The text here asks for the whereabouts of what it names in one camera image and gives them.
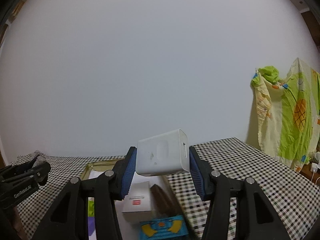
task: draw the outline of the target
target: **red square label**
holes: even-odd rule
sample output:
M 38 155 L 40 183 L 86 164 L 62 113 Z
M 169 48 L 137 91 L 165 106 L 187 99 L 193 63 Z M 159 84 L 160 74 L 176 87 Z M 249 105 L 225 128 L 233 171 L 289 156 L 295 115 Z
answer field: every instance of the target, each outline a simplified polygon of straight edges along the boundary
M 141 200 L 137 199 L 137 200 L 132 200 L 132 205 L 140 205 L 141 204 Z

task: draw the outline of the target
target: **orange pattern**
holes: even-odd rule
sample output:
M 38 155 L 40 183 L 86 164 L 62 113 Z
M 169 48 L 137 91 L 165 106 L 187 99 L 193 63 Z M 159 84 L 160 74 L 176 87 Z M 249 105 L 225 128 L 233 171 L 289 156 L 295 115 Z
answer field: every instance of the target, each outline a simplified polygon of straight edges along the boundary
M 293 111 L 293 121 L 297 125 L 297 128 L 300 132 L 303 131 L 304 125 L 306 123 L 306 108 L 307 102 L 302 98 L 297 101 L 296 107 Z

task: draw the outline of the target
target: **checkered tablecloth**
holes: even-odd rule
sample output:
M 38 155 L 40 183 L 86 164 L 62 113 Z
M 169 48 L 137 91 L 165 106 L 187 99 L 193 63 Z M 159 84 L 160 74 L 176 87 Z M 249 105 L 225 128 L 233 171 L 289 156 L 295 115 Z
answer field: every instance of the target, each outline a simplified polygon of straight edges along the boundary
M 229 178 L 253 177 L 273 204 L 291 239 L 302 239 L 315 222 L 320 210 L 320 191 L 309 180 L 290 170 L 259 150 L 236 139 L 224 139 L 195 145 L 200 158 L 214 170 Z M 48 183 L 18 205 L 24 229 L 30 239 L 42 217 L 66 182 L 80 176 L 87 163 L 113 157 L 53 157 L 45 155 L 51 165 Z M 31 154 L 19 156 L 17 164 L 30 160 Z M 186 217 L 199 237 L 202 236 L 209 209 L 196 195 L 190 173 L 167 176 Z M 230 202 L 228 239 L 235 236 L 236 199 Z

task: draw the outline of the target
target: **wooden furniture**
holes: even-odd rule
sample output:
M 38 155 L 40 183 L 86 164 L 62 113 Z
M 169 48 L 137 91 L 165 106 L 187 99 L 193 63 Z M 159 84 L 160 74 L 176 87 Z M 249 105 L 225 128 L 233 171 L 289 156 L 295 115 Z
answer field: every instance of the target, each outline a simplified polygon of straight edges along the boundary
M 309 163 L 308 165 L 304 165 L 300 171 L 300 174 L 302 176 L 305 176 L 308 180 L 311 180 L 312 172 L 310 171 L 310 169 L 311 169 L 311 163 Z M 314 174 L 312 182 L 315 183 L 319 177 L 320 177 L 320 170 L 318 170 L 318 172 Z

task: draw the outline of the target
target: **textured blue pad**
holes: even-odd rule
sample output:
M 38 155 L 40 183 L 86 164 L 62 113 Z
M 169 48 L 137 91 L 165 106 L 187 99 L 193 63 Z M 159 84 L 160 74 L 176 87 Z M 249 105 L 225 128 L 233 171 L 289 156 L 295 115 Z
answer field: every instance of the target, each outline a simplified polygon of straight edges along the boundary
M 121 192 L 120 192 L 120 197 L 122 199 L 124 199 L 124 197 L 129 192 L 132 178 L 133 178 L 134 172 L 136 171 L 136 157 L 137 157 L 137 149 L 133 151 L 130 161 L 122 177 Z
M 198 168 L 198 165 L 196 163 L 196 160 L 191 152 L 189 150 L 189 157 L 190 157 L 190 173 L 193 180 L 193 185 L 195 186 L 197 194 L 201 197 L 203 200 L 204 198 L 204 180 L 200 173 L 200 170 Z

